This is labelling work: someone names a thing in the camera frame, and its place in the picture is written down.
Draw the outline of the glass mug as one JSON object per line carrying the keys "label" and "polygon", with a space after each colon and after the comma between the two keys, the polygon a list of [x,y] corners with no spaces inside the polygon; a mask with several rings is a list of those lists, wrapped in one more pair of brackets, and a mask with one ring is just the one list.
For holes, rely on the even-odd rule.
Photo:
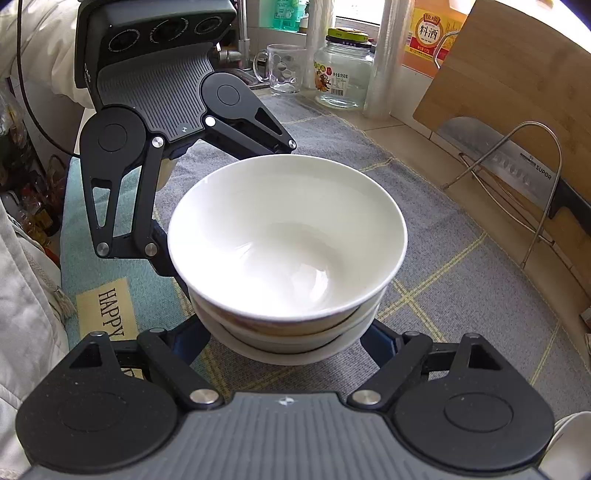
{"label": "glass mug", "polygon": [[273,92],[297,94],[304,81],[305,49],[288,44],[270,44],[252,59],[252,73]]}

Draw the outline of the glass jar green lid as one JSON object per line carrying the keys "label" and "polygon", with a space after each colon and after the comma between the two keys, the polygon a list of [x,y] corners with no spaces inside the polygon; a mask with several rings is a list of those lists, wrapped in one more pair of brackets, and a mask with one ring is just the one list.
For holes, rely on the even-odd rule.
{"label": "glass jar green lid", "polygon": [[330,28],[314,56],[315,101],[332,109],[362,108],[374,65],[372,48],[365,32]]}

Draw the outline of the white bowl pink flowers front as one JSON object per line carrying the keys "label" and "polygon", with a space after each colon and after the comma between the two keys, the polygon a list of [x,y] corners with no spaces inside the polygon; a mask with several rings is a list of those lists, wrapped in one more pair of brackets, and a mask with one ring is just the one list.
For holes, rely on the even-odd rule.
{"label": "white bowl pink flowers front", "polygon": [[239,340],[231,334],[228,329],[223,327],[213,319],[211,315],[205,313],[197,307],[197,317],[204,324],[206,330],[222,345],[228,347],[231,351],[242,355],[243,357],[270,365],[280,366],[300,366],[312,363],[318,363],[328,359],[339,352],[342,352],[362,338],[363,334],[370,328],[374,317],[379,311],[380,300],[367,311],[367,315],[356,323],[355,326],[346,329],[344,333],[335,337],[331,341],[314,341],[314,347],[304,345],[303,350],[294,351],[294,345],[287,345],[287,350],[280,352],[270,349],[258,348]]}

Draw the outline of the plain white bowl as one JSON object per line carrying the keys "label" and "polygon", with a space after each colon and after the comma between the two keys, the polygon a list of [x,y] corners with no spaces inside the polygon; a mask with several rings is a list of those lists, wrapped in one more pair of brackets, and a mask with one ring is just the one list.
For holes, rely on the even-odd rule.
{"label": "plain white bowl", "polygon": [[189,292],[232,316],[335,320],[390,284],[408,228],[392,196],[362,172],[267,155],[192,186],[172,213],[167,245]]}

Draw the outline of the chrome sink faucet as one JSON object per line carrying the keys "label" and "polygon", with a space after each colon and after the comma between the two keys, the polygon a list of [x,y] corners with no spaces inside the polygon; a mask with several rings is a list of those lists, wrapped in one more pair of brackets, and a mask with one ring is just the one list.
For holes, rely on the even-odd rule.
{"label": "chrome sink faucet", "polygon": [[236,17],[213,50],[212,62],[216,71],[231,73],[242,80],[249,89],[259,85],[252,73],[249,27],[247,26],[247,1],[231,1]]}

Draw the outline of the green dish soap bottle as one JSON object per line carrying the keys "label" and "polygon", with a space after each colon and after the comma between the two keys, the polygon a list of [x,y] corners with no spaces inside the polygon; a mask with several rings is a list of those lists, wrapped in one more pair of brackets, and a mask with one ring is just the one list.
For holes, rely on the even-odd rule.
{"label": "green dish soap bottle", "polygon": [[263,0],[259,2],[259,26],[297,32],[308,2],[303,0]]}

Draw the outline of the orange cooking wine bottle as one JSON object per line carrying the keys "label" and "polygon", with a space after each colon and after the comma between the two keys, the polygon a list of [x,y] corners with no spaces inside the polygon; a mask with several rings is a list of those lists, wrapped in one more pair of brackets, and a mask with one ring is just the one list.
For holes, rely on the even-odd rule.
{"label": "orange cooking wine bottle", "polygon": [[473,1],[417,0],[411,15],[403,65],[433,78],[451,50],[455,36],[443,37],[460,31],[474,5]]}

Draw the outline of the bamboo cutting board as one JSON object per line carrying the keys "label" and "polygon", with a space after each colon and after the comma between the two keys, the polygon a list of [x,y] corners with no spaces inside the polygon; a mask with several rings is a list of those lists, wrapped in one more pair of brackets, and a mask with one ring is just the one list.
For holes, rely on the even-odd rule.
{"label": "bamboo cutting board", "polygon": [[525,120],[548,125],[562,146],[563,177],[590,195],[590,54],[551,26],[476,2],[414,112],[431,130],[458,116],[501,133]]}

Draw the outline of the white bowl pink flowers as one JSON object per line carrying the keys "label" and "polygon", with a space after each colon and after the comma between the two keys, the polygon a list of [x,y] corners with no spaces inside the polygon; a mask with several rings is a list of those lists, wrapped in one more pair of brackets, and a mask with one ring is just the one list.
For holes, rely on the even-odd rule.
{"label": "white bowl pink flowers", "polygon": [[312,363],[318,363],[328,359],[339,352],[342,352],[362,338],[363,334],[370,328],[374,317],[379,311],[380,300],[367,311],[367,315],[356,323],[355,326],[346,329],[344,333],[335,337],[331,341],[314,341],[314,347],[304,345],[303,350],[294,351],[294,345],[287,345],[287,350],[280,352],[270,349],[258,348],[239,340],[231,334],[228,329],[223,327],[213,319],[211,315],[205,313],[197,307],[197,317],[204,324],[206,330],[222,345],[228,347],[231,351],[242,355],[243,357],[270,365],[280,366],[300,366]]}
{"label": "white bowl pink flowers", "polygon": [[314,347],[314,341],[331,341],[341,335],[346,329],[355,326],[366,315],[367,311],[377,302],[382,301],[386,288],[375,296],[363,302],[354,311],[339,314],[335,320],[315,320],[304,322],[270,322],[256,324],[255,321],[239,319],[218,307],[214,307],[197,294],[189,294],[190,302],[195,312],[197,307],[208,313],[221,323],[223,327],[243,342],[258,348],[280,352],[287,350],[287,345],[294,345],[294,351],[303,350],[303,346]]}

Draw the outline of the stack of clear plastic cups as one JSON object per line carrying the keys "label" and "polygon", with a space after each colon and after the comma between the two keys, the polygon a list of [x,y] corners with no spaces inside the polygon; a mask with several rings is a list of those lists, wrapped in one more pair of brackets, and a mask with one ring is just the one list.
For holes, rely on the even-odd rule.
{"label": "stack of clear plastic cups", "polygon": [[374,66],[363,105],[363,116],[367,119],[385,120],[391,114],[394,84],[402,66],[414,6],[413,0],[385,2]]}

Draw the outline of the roll of plastic wrap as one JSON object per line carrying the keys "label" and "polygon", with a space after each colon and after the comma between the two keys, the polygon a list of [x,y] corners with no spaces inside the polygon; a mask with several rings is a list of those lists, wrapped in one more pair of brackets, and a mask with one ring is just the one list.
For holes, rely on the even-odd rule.
{"label": "roll of plastic wrap", "polygon": [[325,45],[325,35],[334,25],[334,2],[311,0],[308,2],[308,30],[305,38],[304,80],[305,89],[315,89],[314,56]]}

